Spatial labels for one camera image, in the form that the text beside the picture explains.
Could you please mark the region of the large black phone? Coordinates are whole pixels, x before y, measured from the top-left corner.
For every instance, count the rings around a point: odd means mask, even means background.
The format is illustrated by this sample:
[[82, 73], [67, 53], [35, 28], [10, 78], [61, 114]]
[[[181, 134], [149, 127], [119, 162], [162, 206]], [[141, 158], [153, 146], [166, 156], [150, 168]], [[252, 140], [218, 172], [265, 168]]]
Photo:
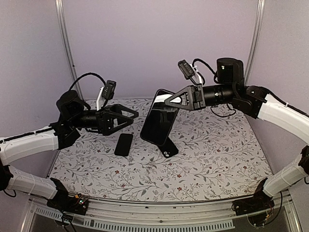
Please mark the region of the large black phone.
[[131, 148], [133, 135], [128, 133], [122, 133], [119, 136], [114, 154], [116, 156], [127, 157]]

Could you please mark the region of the small black phone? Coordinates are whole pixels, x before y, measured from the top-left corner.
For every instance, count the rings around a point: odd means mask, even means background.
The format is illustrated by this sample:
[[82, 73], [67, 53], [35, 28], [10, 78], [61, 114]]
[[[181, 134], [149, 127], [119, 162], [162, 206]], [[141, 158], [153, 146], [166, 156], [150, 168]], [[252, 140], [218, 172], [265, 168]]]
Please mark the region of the small black phone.
[[156, 92], [140, 131], [141, 139], [158, 146], [166, 142], [179, 111], [178, 108], [165, 104], [165, 100], [173, 94], [165, 89]]

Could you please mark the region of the black case with camera holes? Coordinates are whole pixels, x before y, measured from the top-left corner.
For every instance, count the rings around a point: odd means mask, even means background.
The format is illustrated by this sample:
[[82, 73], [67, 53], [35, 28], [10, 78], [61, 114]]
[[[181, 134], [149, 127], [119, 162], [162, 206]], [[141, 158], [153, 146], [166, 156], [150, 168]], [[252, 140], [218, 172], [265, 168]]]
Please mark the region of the black case with camera holes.
[[169, 138], [166, 139], [163, 145], [159, 145], [158, 149], [165, 158], [171, 158], [179, 153], [178, 148]]

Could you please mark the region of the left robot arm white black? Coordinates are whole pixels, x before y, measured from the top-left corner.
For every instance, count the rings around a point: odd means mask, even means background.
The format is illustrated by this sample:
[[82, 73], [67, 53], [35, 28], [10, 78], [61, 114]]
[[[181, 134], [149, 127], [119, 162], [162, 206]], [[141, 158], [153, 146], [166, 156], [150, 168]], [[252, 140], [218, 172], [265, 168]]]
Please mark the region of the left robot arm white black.
[[0, 189], [17, 190], [34, 194], [53, 202], [62, 210], [72, 205], [64, 185], [54, 178], [41, 178], [11, 165], [13, 161], [42, 153], [62, 150], [80, 138], [80, 129], [109, 136], [131, 125], [139, 113], [120, 104], [95, 110], [81, 100], [75, 90], [68, 90], [56, 102], [60, 112], [57, 122], [39, 130], [1, 138], [0, 140]]

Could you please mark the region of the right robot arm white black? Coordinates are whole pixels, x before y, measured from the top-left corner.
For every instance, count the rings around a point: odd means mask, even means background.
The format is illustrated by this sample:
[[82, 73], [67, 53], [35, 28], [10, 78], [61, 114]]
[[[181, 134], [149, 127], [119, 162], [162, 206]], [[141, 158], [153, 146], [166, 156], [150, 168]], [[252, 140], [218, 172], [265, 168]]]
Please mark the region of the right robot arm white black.
[[[254, 119], [270, 122], [309, 142], [309, 116], [277, 97], [265, 87], [244, 84], [243, 62], [235, 58], [219, 58], [213, 72], [215, 85], [204, 86], [196, 66], [185, 60], [178, 67], [193, 85], [165, 99], [171, 107], [195, 111], [208, 106], [230, 104], [235, 110]], [[261, 210], [280, 191], [294, 185], [309, 175], [309, 147], [306, 145], [297, 158], [273, 176], [262, 180], [250, 199], [254, 211]]]

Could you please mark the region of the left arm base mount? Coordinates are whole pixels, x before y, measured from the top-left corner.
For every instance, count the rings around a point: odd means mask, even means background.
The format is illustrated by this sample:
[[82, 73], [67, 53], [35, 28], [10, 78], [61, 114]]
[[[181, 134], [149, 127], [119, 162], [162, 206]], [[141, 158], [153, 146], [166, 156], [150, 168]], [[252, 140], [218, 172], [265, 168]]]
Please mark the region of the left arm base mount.
[[89, 201], [88, 197], [77, 193], [70, 195], [64, 185], [57, 179], [50, 179], [56, 185], [56, 194], [47, 200], [47, 206], [60, 212], [68, 212], [78, 215], [86, 215]]

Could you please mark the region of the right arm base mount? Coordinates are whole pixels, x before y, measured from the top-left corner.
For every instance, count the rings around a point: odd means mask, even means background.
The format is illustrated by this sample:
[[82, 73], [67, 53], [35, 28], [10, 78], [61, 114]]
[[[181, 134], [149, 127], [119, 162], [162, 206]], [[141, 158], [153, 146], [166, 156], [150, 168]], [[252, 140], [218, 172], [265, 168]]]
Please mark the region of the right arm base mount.
[[266, 180], [267, 178], [264, 178], [258, 184], [253, 196], [232, 202], [231, 209], [237, 216], [271, 209], [274, 207], [275, 204], [272, 197], [269, 197], [263, 192]]

